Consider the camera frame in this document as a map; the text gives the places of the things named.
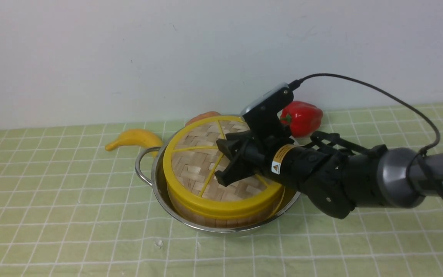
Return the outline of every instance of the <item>robotic arm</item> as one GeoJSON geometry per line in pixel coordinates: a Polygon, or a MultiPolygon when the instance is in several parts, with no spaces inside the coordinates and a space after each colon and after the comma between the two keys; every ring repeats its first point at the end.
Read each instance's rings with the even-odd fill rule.
{"type": "Polygon", "coordinates": [[[366,149],[337,133],[320,131],[311,135],[309,144],[294,145],[290,128],[280,122],[278,112],[293,101],[293,91],[304,80],[318,76],[369,86],[431,123],[415,108],[369,84],[335,74],[310,75],[280,84],[248,105],[241,117],[250,129],[217,141],[218,149],[230,160],[224,171],[215,172],[220,184],[229,186],[254,174],[263,175],[306,194],[318,209],[337,219],[344,219],[356,207],[411,209],[427,196],[443,198],[443,154],[426,155],[440,141],[433,123],[436,140],[419,152],[386,145],[366,149]]]}

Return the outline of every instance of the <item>toy vegetable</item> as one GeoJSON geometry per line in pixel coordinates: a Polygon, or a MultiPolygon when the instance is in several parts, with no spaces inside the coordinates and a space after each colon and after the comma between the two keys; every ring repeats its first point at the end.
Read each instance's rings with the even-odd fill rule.
{"type": "Polygon", "coordinates": [[[283,124],[290,125],[294,137],[306,137],[320,127],[322,116],[322,110],[316,106],[293,101],[283,109],[280,120],[283,124]]]}

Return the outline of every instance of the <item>yellow label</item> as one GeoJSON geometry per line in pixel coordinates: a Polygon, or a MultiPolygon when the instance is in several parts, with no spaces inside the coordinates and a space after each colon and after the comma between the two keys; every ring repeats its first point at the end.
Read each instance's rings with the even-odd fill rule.
{"type": "Polygon", "coordinates": [[[280,149],[278,149],[275,156],[273,157],[273,162],[271,163],[271,172],[276,173],[278,175],[280,174],[281,162],[283,161],[283,158],[291,149],[295,147],[298,147],[298,145],[286,144],[280,149]]]}

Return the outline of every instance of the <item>yellow banana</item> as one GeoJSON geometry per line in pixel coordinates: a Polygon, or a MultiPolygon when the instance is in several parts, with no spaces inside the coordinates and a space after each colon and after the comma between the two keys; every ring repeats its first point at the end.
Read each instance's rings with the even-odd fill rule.
{"type": "MultiPolygon", "coordinates": [[[[120,133],[116,140],[105,146],[105,150],[112,151],[117,147],[132,145],[146,148],[161,147],[162,144],[163,142],[160,137],[151,131],[135,128],[120,133]]],[[[157,152],[152,152],[152,155],[155,157],[157,152]]]]}

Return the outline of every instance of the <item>woven bamboo lid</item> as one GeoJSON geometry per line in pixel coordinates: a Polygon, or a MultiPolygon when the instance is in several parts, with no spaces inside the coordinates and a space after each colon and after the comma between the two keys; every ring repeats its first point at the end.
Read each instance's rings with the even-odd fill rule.
{"type": "Polygon", "coordinates": [[[163,168],[169,196],[180,212],[227,220],[271,214],[283,186],[255,175],[224,187],[214,176],[230,162],[218,150],[216,140],[246,130],[239,117],[215,116],[192,123],[172,137],[163,168]]]}

